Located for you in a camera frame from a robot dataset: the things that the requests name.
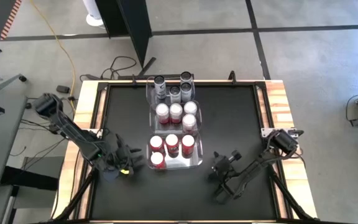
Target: can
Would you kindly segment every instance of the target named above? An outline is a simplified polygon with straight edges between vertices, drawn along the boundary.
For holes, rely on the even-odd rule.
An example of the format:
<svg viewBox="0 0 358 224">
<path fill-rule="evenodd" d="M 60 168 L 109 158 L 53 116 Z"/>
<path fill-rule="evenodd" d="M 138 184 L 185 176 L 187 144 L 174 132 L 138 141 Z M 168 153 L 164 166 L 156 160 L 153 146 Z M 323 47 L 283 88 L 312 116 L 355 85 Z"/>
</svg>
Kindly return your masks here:
<svg viewBox="0 0 358 224">
<path fill-rule="evenodd" d="M 166 124 L 169 122 L 169 108 L 165 103 L 160 103 L 155 108 L 155 113 L 157 114 L 158 121 L 161 124 Z"/>
<path fill-rule="evenodd" d="M 192 87 L 189 83 L 180 85 L 181 100 L 183 102 L 189 102 L 191 100 Z"/>
<path fill-rule="evenodd" d="M 158 99 L 165 99 L 167 97 L 167 86 L 163 76 L 159 75 L 154 78 L 154 89 Z"/>
<path fill-rule="evenodd" d="M 190 72 L 182 72 L 180 74 L 180 84 L 189 83 L 190 85 L 193 85 L 193 76 Z"/>
<path fill-rule="evenodd" d="M 169 134 L 165 138 L 165 143 L 167 143 L 167 151 L 170 157 L 175 158 L 179 155 L 179 140 L 176 135 Z"/>
<path fill-rule="evenodd" d="M 192 114 L 194 116 L 196 116 L 197 113 L 197 104 L 193 101 L 189 101 L 185 104 L 185 106 L 183 107 L 183 109 L 185 110 L 186 114 Z"/>
<path fill-rule="evenodd" d="M 152 148 L 153 152 L 161 152 L 161 153 L 165 152 L 163 141 L 160 136 L 153 136 L 150 139 L 150 147 Z"/>
<path fill-rule="evenodd" d="M 167 164 L 165 163 L 164 156 L 161 152 L 155 152 L 150 157 L 150 161 L 156 169 L 165 169 Z"/>
<path fill-rule="evenodd" d="M 178 124 L 181 121 L 181 114 L 183 109 L 181 108 L 179 103 L 174 103 L 169 108 L 169 114 L 171 117 L 171 122 L 174 124 Z"/>
<path fill-rule="evenodd" d="M 193 155 L 194 144 L 194 137 L 189 134 L 181 139 L 181 153 L 183 157 L 188 158 Z"/>
<path fill-rule="evenodd" d="M 184 131 L 194 131 L 196 128 L 196 117 L 192 114 L 186 114 L 182 119 Z"/>
<path fill-rule="evenodd" d="M 171 87 L 169 89 L 169 95 L 171 97 L 171 103 L 180 103 L 181 102 L 181 95 L 180 95 L 180 88 L 177 86 Z"/>
</svg>

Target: wooden table frame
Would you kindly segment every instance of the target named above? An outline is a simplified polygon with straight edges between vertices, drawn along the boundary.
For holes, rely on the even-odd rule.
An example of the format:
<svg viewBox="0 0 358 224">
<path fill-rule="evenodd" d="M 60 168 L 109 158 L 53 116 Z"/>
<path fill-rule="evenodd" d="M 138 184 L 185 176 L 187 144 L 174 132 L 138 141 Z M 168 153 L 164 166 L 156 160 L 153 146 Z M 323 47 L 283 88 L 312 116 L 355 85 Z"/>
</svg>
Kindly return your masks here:
<svg viewBox="0 0 358 224">
<path fill-rule="evenodd" d="M 103 109 L 106 100 L 106 90 L 100 90 L 99 83 L 132 83 L 130 80 L 111 80 L 111 81 L 84 81 L 81 87 L 80 97 L 76 107 L 74 122 L 83 129 L 94 128 L 98 130 L 101 127 Z M 139 80 L 137 83 L 145 83 L 145 80 Z M 195 80 L 195 83 L 230 83 L 232 80 Z M 288 105 L 285 87 L 281 80 L 238 80 L 238 83 L 259 83 L 261 88 L 257 90 L 259 105 L 264 127 L 271 128 L 292 128 L 294 127 L 290 107 Z M 84 165 L 84 160 L 78 156 L 78 147 L 69 142 L 63 163 L 62 173 L 59 180 L 59 198 L 54 218 L 59 216 L 63 209 L 68 205 L 72 196 L 78 190 L 81 176 L 83 177 L 90 171 L 89 167 Z M 288 159 L 282 161 L 282 171 L 285 176 L 285 182 L 288 190 L 294 196 L 295 200 L 303 207 L 306 213 L 312 217 L 317 217 L 311 195 L 309 182 L 306 174 L 305 165 L 301 159 Z M 278 207 L 282 218 L 287 218 L 285 201 L 281 191 L 275 186 L 277 194 Z M 81 200 L 80 206 L 75 211 L 76 217 L 86 218 L 89 214 L 86 211 L 90 199 L 90 188 L 86 190 Z"/>
</svg>

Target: silver can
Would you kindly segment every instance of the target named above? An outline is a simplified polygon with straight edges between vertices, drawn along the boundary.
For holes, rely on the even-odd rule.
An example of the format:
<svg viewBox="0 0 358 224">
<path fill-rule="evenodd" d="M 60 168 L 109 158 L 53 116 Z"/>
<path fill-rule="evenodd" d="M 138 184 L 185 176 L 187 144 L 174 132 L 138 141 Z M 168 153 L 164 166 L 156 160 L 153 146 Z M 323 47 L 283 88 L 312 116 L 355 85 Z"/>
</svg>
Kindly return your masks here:
<svg viewBox="0 0 358 224">
<path fill-rule="evenodd" d="M 180 84 L 189 83 L 191 86 L 193 86 L 193 76 L 190 72 L 183 72 L 180 74 Z"/>
<path fill-rule="evenodd" d="M 169 89 L 169 95 L 171 97 L 171 103 L 180 103 L 181 102 L 181 93 L 180 88 L 177 86 L 171 87 Z"/>
<path fill-rule="evenodd" d="M 185 103 L 191 100 L 191 88 L 189 83 L 180 85 L 181 100 Z"/>
<path fill-rule="evenodd" d="M 163 76 L 159 75 L 154 78 L 154 88 L 158 99 L 165 99 L 167 97 L 167 86 Z"/>
</svg>

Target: can lid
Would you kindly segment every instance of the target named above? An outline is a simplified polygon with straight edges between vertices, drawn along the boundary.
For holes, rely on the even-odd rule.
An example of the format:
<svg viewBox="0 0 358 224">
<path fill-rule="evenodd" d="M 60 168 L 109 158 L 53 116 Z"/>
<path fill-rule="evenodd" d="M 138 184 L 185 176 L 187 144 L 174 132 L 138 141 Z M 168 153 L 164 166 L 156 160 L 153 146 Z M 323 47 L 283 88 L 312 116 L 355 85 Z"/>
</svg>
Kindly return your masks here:
<svg viewBox="0 0 358 224">
<path fill-rule="evenodd" d="M 185 104 L 185 113 L 195 114 L 197 112 L 197 105 L 193 101 L 189 101 Z"/>
<path fill-rule="evenodd" d="M 196 124 L 196 117 L 192 114 L 186 114 L 183 117 L 183 124 L 186 126 L 194 126 Z"/>
<path fill-rule="evenodd" d="M 157 105 L 157 107 L 155 108 L 155 112 L 159 115 L 159 116 L 165 116 L 169 113 L 169 108 L 165 103 L 160 103 L 159 105 Z"/>
<path fill-rule="evenodd" d="M 184 81 L 190 80 L 191 74 L 190 72 L 183 72 L 182 74 L 180 74 L 180 78 Z"/>
<path fill-rule="evenodd" d="M 165 142 L 169 145 L 169 146 L 174 146 L 176 144 L 178 144 L 178 137 L 174 134 L 169 134 L 167 136 L 167 138 L 165 138 Z"/>
<path fill-rule="evenodd" d="M 165 79 L 163 76 L 159 75 L 157 77 L 154 78 L 154 83 L 155 84 L 163 84 L 165 82 Z"/>
<path fill-rule="evenodd" d="M 180 88 L 177 86 L 173 86 L 171 87 L 171 89 L 169 89 L 169 92 L 173 95 L 177 95 L 180 93 Z"/>
<path fill-rule="evenodd" d="M 161 147 L 162 145 L 162 138 L 160 136 L 153 136 L 150 139 L 150 145 L 152 147 Z"/>
<path fill-rule="evenodd" d="M 180 88 L 183 90 L 183 91 L 190 91 L 191 90 L 191 85 L 189 83 L 184 83 L 180 86 Z"/>
<path fill-rule="evenodd" d="M 186 135 L 181 139 L 181 142 L 184 146 L 192 146 L 194 145 L 194 138 L 191 135 Z"/>
<path fill-rule="evenodd" d="M 169 112 L 172 114 L 172 115 L 181 115 L 181 113 L 183 112 L 183 109 L 181 108 L 180 104 L 179 103 L 174 103 L 171 105 L 171 107 L 169 108 Z"/>
<path fill-rule="evenodd" d="M 161 152 L 155 152 L 152 154 L 150 160 L 154 165 L 160 165 L 164 161 L 164 156 Z"/>
</svg>

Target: gray floor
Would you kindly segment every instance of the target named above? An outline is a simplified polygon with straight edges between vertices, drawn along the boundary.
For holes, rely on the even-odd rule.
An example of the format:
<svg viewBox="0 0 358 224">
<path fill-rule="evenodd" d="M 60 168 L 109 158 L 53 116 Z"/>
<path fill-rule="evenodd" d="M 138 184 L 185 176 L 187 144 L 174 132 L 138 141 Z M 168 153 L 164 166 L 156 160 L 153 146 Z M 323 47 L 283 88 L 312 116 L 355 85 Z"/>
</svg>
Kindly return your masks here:
<svg viewBox="0 0 358 224">
<path fill-rule="evenodd" d="M 35 0 L 58 34 L 103 33 L 87 26 L 81 0 Z M 358 24 L 358 1 L 252 0 L 259 27 L 335 26 Z M 250 27 L 242 0 L 147 0 L 153 30 Z M 24 0 L 9 36 L 50 35 L 43 21 Z M 345 119 L 348 98 L 358 94 L 358 30 L 261 33 L 272 79 L 282 79 L 293 119 L 305 130 L 300 142 L 318 216 L 322 220 L 358 223 L 358 128 Z M 114 57 L 135 57 L 129 38 L 63 40 L 79 75 L 99 75 Z M 0 42 L 0 72 L 4 78 L 23 73 L 24 85 L 15 82 L 5 94 L 38 97 L 55 93 L 57 85 L 71 85 L 70 64 L 54 40 Z M 254 37 L 245 34 L 155 36 L 149 41 L 148 60 L 156 57 L 148 74 L 194 72 L 199 79 L 226 79 L 235 70 L 241 79 L 263 79 Z M 130 64 L 117 63 L 117 68 Z M 123 71 L 137 74 L 140 67 Z M 349 108 L 358 116 L 358 106 Z M 33 112 L 25 119 L 42 122 Z M 60 137 L 45 131 L 21 129 L 9 160 L 19 167 L 24 156 L 33 156 Z M 61 144 L 50 156 L 62 156 Z M 45 220 L 51 208 L 18 211 L 16 223 Z"/>
</svg>

